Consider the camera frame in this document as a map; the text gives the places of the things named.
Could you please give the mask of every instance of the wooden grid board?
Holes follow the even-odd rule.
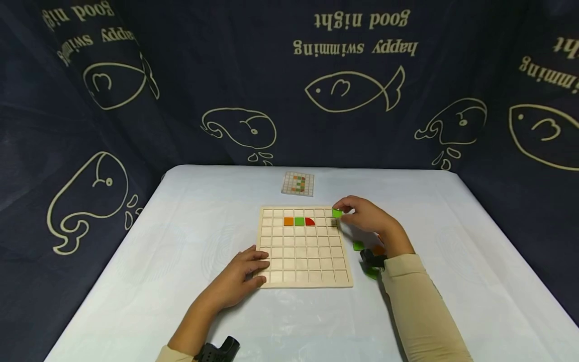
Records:
[[[262,288],[348,288],[354,285],[338,215],[328,206],[263,207],[257,250],[269,253]]]

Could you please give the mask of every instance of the navy fabric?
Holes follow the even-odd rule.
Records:
[[[1,360],[48,354],[184,163],[456,172],[579,320],[573,0],[27,0],[0,19]]]

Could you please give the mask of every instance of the forearm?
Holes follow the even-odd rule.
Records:
[[[417,255],[384,262],[382,281],[409,362],[471,362],[438,290]]]
[[[211,323],[219,311],[206,302],[203,293],[191,304],[167,346],[190,356],[197,355],[207,339]]]

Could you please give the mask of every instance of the black wrist mount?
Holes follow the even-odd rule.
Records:
[[[239,342],[228,336],[221,347],[217,348],[211,343],[205,343],[201,352],[195,356],[199,362],[231,362],[239,350]]]

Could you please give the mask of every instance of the white table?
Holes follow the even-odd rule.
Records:
[[[316,175],[313,198],[280,193],[288,170]],[[476,362],[579,361],[579,329],[457,175],[242,166],[170,170],[46,361],[154,361],[199,292],[255,243],[261,206],[349,194],[403,224]],[[353,288],[259,290],[221,314],[210,341],[238,339],[236,361],[401,361],[378,284],[348,251]]]

